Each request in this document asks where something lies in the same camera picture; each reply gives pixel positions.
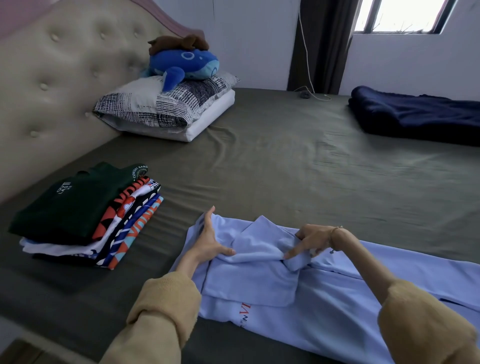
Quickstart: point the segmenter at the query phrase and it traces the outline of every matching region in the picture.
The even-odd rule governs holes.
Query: window frame
[[[452,9],[455,3],[456,3],[456,0],[445,0],[442,8],[440,9],[437,15],[435,24],[430,32],[422,32],[422,31],[375,32],[373,27],[375,26],[375,22],[377,20],[378,11],[380,10],[380,5],[382,4],[382,0],[373,0],[372,6],[370,7],[370,11],[368,13],[364,30],[355,31],[355,34],[440,34],[445,27],[445,24],[452,12]]]

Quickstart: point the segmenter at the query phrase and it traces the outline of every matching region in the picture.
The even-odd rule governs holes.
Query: yellow sweater
[[[149,279],[100,364],[180,364],[200,300],[182,273]],[[410,282],[390,287],[378,325],[396,364],[480,364],[475,328]]]

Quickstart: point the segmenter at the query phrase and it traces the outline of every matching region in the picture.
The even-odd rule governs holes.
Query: beige headboard
[[[7,16],[0,10],[0,23]],[[147,41],[166,34],[130,0],[60,0],[9,29],[0,39],[0,202],[119,135],[91,109],[137,78]]]

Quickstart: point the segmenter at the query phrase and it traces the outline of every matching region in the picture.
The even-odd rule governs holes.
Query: pink wall trim
[[[0,38],[22,28],[46,13],[58,0],[0,0]],[[152,14],[168,30],[178,36],[197,34],[199,29],[190,29],[170,18],[153,0],[131,0]]]

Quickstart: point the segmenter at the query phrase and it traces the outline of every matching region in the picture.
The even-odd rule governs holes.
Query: window
[[[363,0],[355,32],[438,34],[456,0]]]

